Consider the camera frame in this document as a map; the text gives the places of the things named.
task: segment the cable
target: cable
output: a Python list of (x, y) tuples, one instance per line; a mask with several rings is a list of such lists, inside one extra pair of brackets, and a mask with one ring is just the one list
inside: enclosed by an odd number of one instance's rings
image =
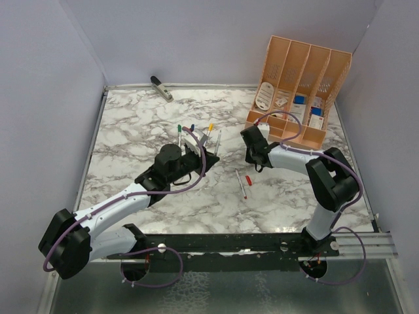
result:
[(141, 250), (141, 251), (136, 251), (136, 252), (130, 252), (130, 253), (124, 253), (124, 254), (120, 254), (121, 256), (132, 256), (132, 255), (137, 255), (137, 254), (143, 254), (143, 253), (147, 253), (147, 252), (151, 252), (151, 251), (157, 251), (157, 250), (169, 250), (173, 253), (175, 253), (175, 255), (177, 256), (177, 258), (179, 259), (179, 263), (180, 263), (180, 267), (179, 267), (179, 273), (177, 273), (177, 276), (175, 279), (173, 279), (172, 281), (169, 281), (168, 283), (162, 283), (161, 285), (147, 285), (145, 283), (138, 283), (137, 281), (129, 281), (127, 278), (125, 278), (124, 276), (124, 270), (122, 268), (122, 263), (120, 266), (120, 273), (122, 275), (122, 278), (124, 278), (124, 280), (122, 280), (122, 283), (124, 283), (125, 281), (129, 282), (132, 287), (135, 286), (139, 286), (139, 287), (145, 287), (145, 288), (166, 288), (168, 286), (171, 286), (172, 284), (174, 284), (176, 281), (178, 281), (181, 277), (182, 277), (182, 272), (183, 272), (183, 261), (182, 261), (182, 256), (179, 254), (179, 252), (177, 252), (175, 249), (171, 248), (171, 247), (152, 247), (150, 249), (145, 249), (145, 250)]
[(322, 283), (324, 285), (329, 285), (329, 286), (341, 286), (341, 285), (347, 285), (348, 283), (353, 283), (356, 279), (361, 277), (362, 273), (364, 272), (365, 266), (367, 265), (367, 252), (365, 250), (364, 242), (362, 242), (361, 237), (356, 232), (354, 232), (352, 229), (350, 229), (348, 227), (337, 228), (334, 232), (338, 232), (341, 229), (349, 230), (351, 233), (353, 233), (357, 237), (359, 243), (361, 244), (362, 253), (363, 253), (363, 263), (362, 263), (361, 269), (351, 279), (348, 279), (348, 280), (345, 280), (345, 281), (324, 281), (324, 280), (321, 280), (321, 279), (318, 279), (318, 278), (310, 277), (304, 270), (302, 270), (302, 268), (300, 268), (300, 271), (303, 272), (306, 275), (306, 277), (309, 278), (310, 280), (313, 280), (317, 283)]
[(300, 123), (299, 119), (298, 119), (298, 118), (297, 118), (294, 114), (289, 113), (289, 112), (284, 111), (284, 110), (275, 110), (275, 111), (272, 111), (271, 113), (266, 113), (266, 114), (262, 115), (260, 118), (256, 119), (256, 121), (255, 121), (255, 125), (258, 125), (258, 124), (259, 124), (259, 122), (260, 122), (260, 121), (261, 121), (264, 117), (269, 116), (269, 115), (271, 115), (272, 113), (285, 113), (285, 114), (288, 114), (289, 116), (292, 116), (292, 117), (293, 117), (293, 118), (297, 121), (297, 124), (299, 125), (299, 131), (297, 132), (297, 134), (295, 134), (295, 135), (293, 135), (293, 136), (291, 136), (291, 137), (287, 137), (286, 139), (283, 139), (283, 140), (280, 142), (280, 146), (281, 146), (283, 149), (285, 149), (285, 150), (289, 150), (289, 151), (291, 151), (291, 152), (298, 152), (298, 153), (300, 153), (300, 154), (304, 154), (304, 155), (314, 155), (314, 156), (321, 156), (321, 157), (324, 157), (324, 158), (326, 158), (327, 160), (329, 160), (329, 161), (331, 161), (331, 162), (334, 162), (335, 164), (339, 165), (340, 167), (342, 167), (343, 169), (345, 169), (347, 172), (349, 172), (349, 174), (350, 174), (350, 175), (351, 175), (351, 176), (355, 179), (356, 183), (358, 184), (359, 193), (358, 193), (357, 197), (356, 197), (356, 198), (354, 198), (352, 201), (350, 201), (350, 202), (348, 202), (348, 203), (344, 204), (344, 205), (340, 208), (340, 210), (339, 210), (338, 214), (336, 215), (336, 217), (335, 217), (334, 221), (332, 222), (331, 227), (333, 228), (333, 227), (335, 226), (336, 222), (338, 221), (338, 219), (340, 218), (341, 214), (343, 213), (343, 211), (344, 211), (346, 208), (348, 208), (349, 206), (353, 205), (354, 203), (356, 203), (357, 201), (359, 201), (359, 200), (361, 199), (362, 194), (363, 194), (363, 186), (362, 186), (361, 179), (357, 176), (357, 174), (356, 174), (356, 173), (355, 173), (355, 172), (354, 172), (354, 171), (353, 171), (350, 167), (348, 167), (347, 165), (343, 164), (342, 162), (340, 162), (340, 161), (338, 161), (338, 160), (336, 160), (336, 159), (334, 159), (334, 158), (332, 158), (332, 157), (330, 157), (330, 156), (328, 156), (328, 155), (326, 155), (326, 154), (323, 154), (323, 153), (321, 153), (321, 152), (316, 152), (316, 151), (313, 151), (313, 150), (303, 150), (303, 149), (297, 149), (297, 148), (293, 148), (293, 147), (290, 147), (290, 146), (286, 146), (286, 145), (284, 145), (284, 142), (285, 142), (285, 141), (290, 141), (290, 140), (292, 140), (292, 139), (296, 139), (296, 138), (297, 138), (297, 137), (301, 134), (301, 131), (302, 131), (302, 126), (301, 126), (301, 123)]
[(54, 251), (57, 249), (58, 245), (63, 241), (63, 239), (67, 236), (67, 234), (70, 233), (70, 231), (72, 231), (72, 229), (74, 229), (75, 227), (77, 227), (79, 224), (81, 224), (82, 222), (92, 218), (94, 215), (98, 214), (99, 212), (103, 211), (104, 209), (108, 208), (109, 206), (115, 204), (118, 201), (122, 201), (125, 200), (126, 198), (129, 198), (131, 196), (138, 196), (138, 195), (155, 195), (155, 194), (160, 194), (160, 195), (166, 195), (166, 194), (178, 194), (178, 193), (183, 193), (186, 192), (187, 190), (190, 190), (191, 188), (193, 188), (194, 186), (196, 186), (201, 179), (204, 177), (205, 175), (205, 170), (206, 170), (206, 157), (205, 157), (205, 151), (204, 151), (204, 147), (202, 146), (201, 142), (199, 142), (198, 138), (196, 138), (196, 136), (192, 133), (192, 131), (186, 127), (182, 128), (183, 131), (187, 132), (189, 135), (192, 136), (192, 138), (196, 141), (196, 144), (198, 145), (200, 152), (201, 152), (201, 157), (202, 157), (202, 171), (201, 174), (199, 175), (199, 178), (197, 178), (197, 180), (195, 182), (193, 182), (190, 186), (187, 186), (186, 188), (182, 188), (181, 190), (176, 190), (176, 191), (143, 191), (143, 192), (133, 192), (133, 193), (128, 193), (126, 196), (120, 196), (119, 198), (115, 198), (114, 200), (102, 205), (101, 207), (95, 209), (94, 211), (92, 211), (89, 215), (84, 216), (83, 218), (79, 219), (78, 221), (74, 222), (66, 231), (64, 231), (62, 233), (62, 235), (57, 239), (57, 241), (55, 241), (55, 243), (53, 244), (53, 246), (51, 247), (51, 249), (49, 250), (48, 254), (45, 257), (45, 261), (43, 264), (43, 269), (46, 272), (50, 272), (50, 271), (54, 271), (54, 268), (48, 268), (48, 263), (50, 262), (51, 256), (54, 253)]

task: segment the screw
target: screw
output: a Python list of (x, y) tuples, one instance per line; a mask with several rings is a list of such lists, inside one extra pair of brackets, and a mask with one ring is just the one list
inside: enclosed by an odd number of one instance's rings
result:
[(336, 241), (330, 242), (330, 248), (332, 248), (332, 250), (334, 251), (339, 250), (339, 243), (337, 243)]

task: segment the green pen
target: green pen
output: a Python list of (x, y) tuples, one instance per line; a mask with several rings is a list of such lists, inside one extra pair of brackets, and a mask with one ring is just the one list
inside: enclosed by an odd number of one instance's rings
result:
[(181, 147), (181, 141), (182, 141), (182, 126), (180, 124), (177, 125), (177, 141), (179, 147)]

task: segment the white marker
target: white marker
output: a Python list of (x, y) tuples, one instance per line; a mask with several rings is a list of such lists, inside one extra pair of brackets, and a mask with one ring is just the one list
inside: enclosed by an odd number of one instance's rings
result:
[(242, 180), (241, 180), (241, 178), (240, 178), (240, 175), (238, 174), (238, 170), (237, 170), (237, 169), (236, 169), (236, 174), (237, 174), (237, 179), (238, 179), (238, 182), (239, 182), (239, 184), (240, 184), (240, 188), (242, 188), (242, 193), (243, 193), (244, 199), (246, 200), (246, 199), (247, 199), (247, 195), (246, 195), (246, 192), (245, 192), (245, 190), (244, 190), (244, 187), (243, 187), (243, 182), (242, 182)]

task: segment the blue box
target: blue box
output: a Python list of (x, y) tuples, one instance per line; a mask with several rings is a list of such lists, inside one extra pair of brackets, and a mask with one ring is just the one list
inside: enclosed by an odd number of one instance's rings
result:
[(304, 100), (305, 100), (304, 96), (295, 96), (294, 103), (298, 103), (299, 105), (303, 105)]
[(322, 110), (315, 107), (312, 107), (312, 114), (315, 114), (316, 116), (323, 116)]

